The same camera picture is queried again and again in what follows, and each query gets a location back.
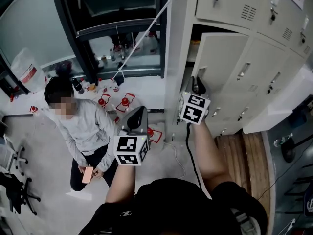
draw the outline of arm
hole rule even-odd
[[[111,164],[113,163],[113,160],[115,159],[114,153],[113,153],[113,141],[114,136],[117,135],[117,126],[114,123],[114,121],[108,116],[107,112],[99,105],[96,105],[96,121],[99,125],[99,128],[101,130],[104,130],[106,134],[108,135],[109,145],[108,150],[106,154],[103,156],[101,162],[98,165],[98,168],[105,172]]]
[[[119,165],[106,197],[106,203],[130,200],[135,192],[135,166]]]
[[[206,189],[212,192],[220,183],[233,180],[206,124],[192,126],[200,173]]]
[[[61,134],[65,140],[65,143],[67,144],[68,150],[71,153],[71,155],[73,156],[73,158],[75,159],[75,161],[78,163],[79,166],[87,167],[88,163],[87,163],[85,157],[78,150],[76,143],[75,143],[75,140],[70,135],[68,130],[61,123],[57,123],[57,122],[55,122],[55,123],[58,126],[59,130],[61,131]]]

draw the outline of hand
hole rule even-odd
[[[85,173],[85,170],[86,170],[86,167],[83,167],[83,166],[78,166],[78,169],[79,169],[79,171],[80,171],[80,173]]]
[[[93,174],[92,174],[95,178],[101,178],[103,176],[103,171],[96,168],[95,170],[93,170]]]

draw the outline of gray sweatshirt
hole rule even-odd
[[[117,135],[117,126],[107,112],[96,102],[89,99],[76,99],[77,112],[72,119],[66,120],[51,114],[52,119],[60,129],[67,147],[80,166],[89,166],[83,155],[92,155],[96,149],[108,145],[108,150],[98,165],[105,172],[113,163],[113,140]]]

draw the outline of pink phone case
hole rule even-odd
[[[89,184],[92,178],[93,167],[86,167],[82,183]]]

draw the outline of wooden floor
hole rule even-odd
[[[269,185],[268,163],[261,133],[236,134],[216,137],[215,142],[223,153],[232,179],[256,199]],[[269,218],[269,190],[260,198]]]

